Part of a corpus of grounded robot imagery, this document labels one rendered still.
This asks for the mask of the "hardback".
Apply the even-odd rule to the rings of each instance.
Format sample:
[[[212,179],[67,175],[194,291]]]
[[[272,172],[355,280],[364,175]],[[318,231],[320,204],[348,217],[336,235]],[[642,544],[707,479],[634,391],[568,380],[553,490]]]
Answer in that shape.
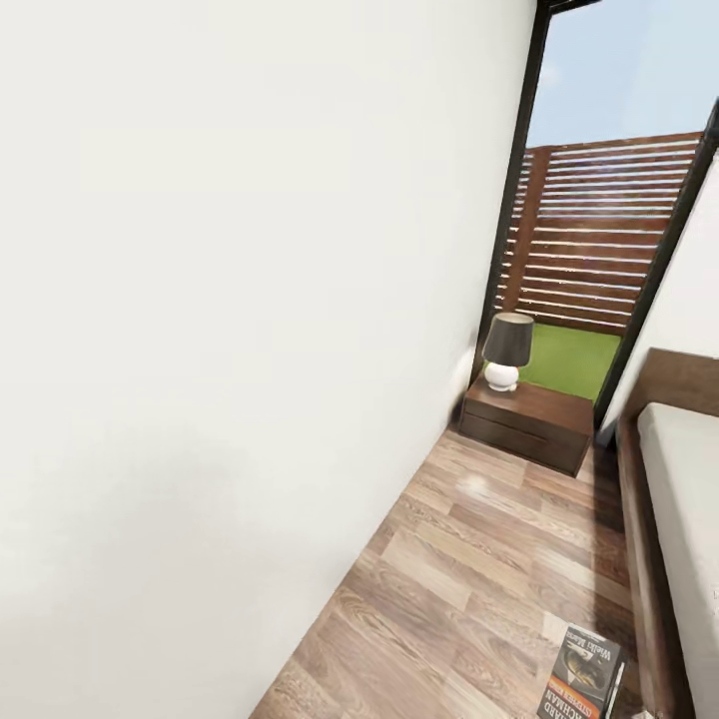
[[[537,715],[540,719],[613,719],[630,653],[569,623]]]

